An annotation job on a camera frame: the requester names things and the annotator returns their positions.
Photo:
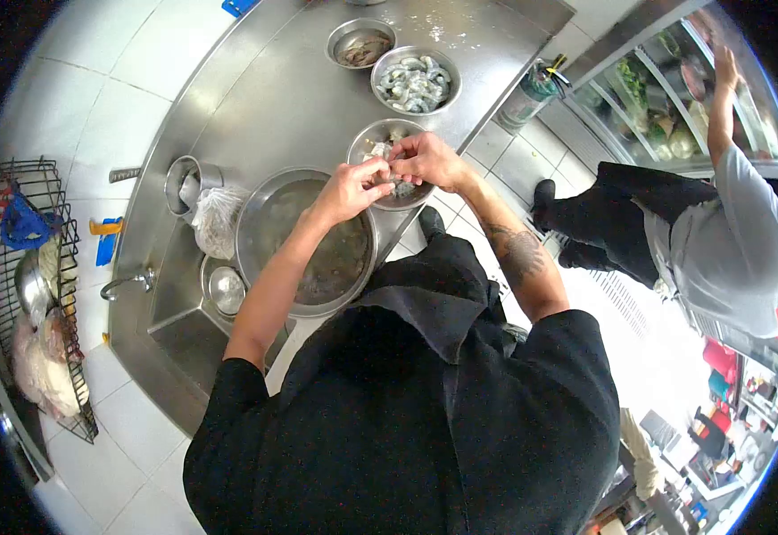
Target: forearm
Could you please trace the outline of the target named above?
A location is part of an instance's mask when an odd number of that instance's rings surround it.
[[[264,355],[285,325],[306,264],[328,231],[311,210],[303,212],[240,305],[223,359],[245,358],[264,371]]]
[[[517,303],[532,322],[570,308],[559,270],[541,241],[474,172],[460,192],[475,212]]]
[[[708,149],[714,169],[726,149],[734,143],[734,99],[736,95],[732,88],[717,87],[710,107]]]

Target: hand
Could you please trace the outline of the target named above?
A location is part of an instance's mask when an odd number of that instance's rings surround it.
[[[406,160],[395,158],[404,153]],[[402,139],[389,153],[389,165],[396,176],[416,185],[428,181],[448,193],[460,193],[479,180],[475,171],[433,132]]]
[[[740,73],[737,71],[737,62],[734,53],[727,46],[720,45],[714,50],[714,70],[716,70],[716,87],[719,89],[737,89],[740,81]]]
[[[383,180],[389,178],[389,164],[379,156],[360,165],[341,164],[309,208],[309,217],[315,218],[327,230],[355,218],[375,200],[395,189],[391,182],[374,185],[375,174]]]

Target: plastic wrap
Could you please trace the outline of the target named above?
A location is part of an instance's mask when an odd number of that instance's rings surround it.
[[[48,347],[55,345],[57,337],[62,342],[62,331],[51,323],[47,339],[44,333],[45,327],[34,332],[28,318],[17,318],[12,342],[15,382],[27,399],[53,418],[75,416],[80,412],[80,405],[64,359],[64,346],[61,361],[48,355]]]
[[[62,313],[58,308],[54,308],[44,319],[44,323],[38,330],[38,336],[44,346],[45,355],[53,362],[67,362],[63,333]]]
[[[192,225],[195,243],[205,254],[221,260],[234,257],[237,213],[247,195],[239,187],[212,187],[199,195]]]

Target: faucet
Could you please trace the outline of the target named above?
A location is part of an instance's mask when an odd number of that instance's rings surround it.
[[[115,301],[117,296],[116,294],[111,293],[110,290],[112,290],[116,286],[119,286],[120,284],[127,283],[129,281],[138,281],[143,283],[145,286],[145,293],[148,294],[148,292],[150,292],[154,288],[155,277],[156,274],[151,268],[145,268],[144,273],[139,273],[138,275],[127,276],[125,278],[116,279],[111,283],[107,284],[104,288],[100,289],[100,297],[106,299],[107,301]]]

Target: tattooed arm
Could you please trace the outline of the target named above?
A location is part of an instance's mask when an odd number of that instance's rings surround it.
[[[396,160],[402,152],[408,159]],[[402,179],[417,184],[426,180],[449,193],[459,193],[472,207],[529,320],[536,322],[570,308],[559,270],[541,241],[440,138],[430,132],[404,138],[393,147],[389,159]]]
[[[541,241],[475,172],[460,191],[490,240],[520,308],[536,322],[571,306],[553,259]]]

